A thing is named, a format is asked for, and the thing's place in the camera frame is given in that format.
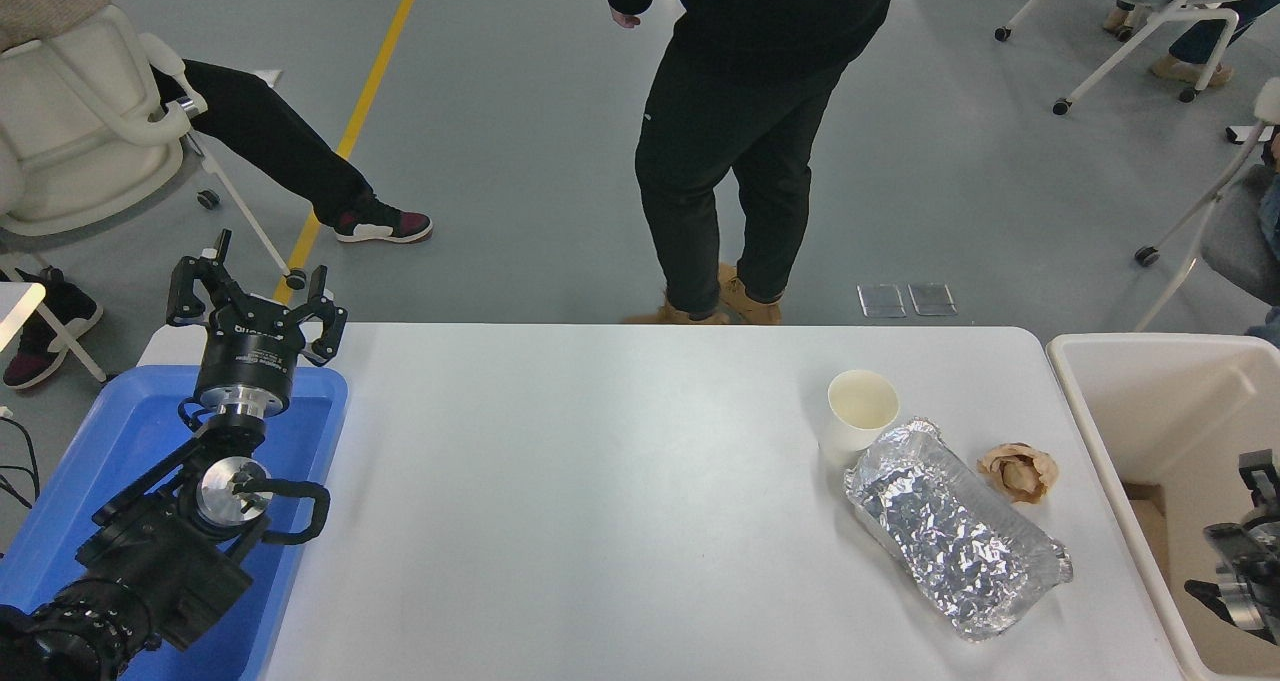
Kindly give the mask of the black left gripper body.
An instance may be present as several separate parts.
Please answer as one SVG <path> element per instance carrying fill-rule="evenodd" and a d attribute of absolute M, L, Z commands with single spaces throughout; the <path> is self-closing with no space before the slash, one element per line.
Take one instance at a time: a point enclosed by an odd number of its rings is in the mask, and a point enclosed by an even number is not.
<path fill-rule="evenodd" d="M 287 323 L 288 308 L 250 300 L 246 308 L 221 303 L 207 321 L 207 343 L 195 385 L 201 402 L 221 402 L 237 388 L 261 390 L 269 402 L 288 402 L 303 335 Z"/>

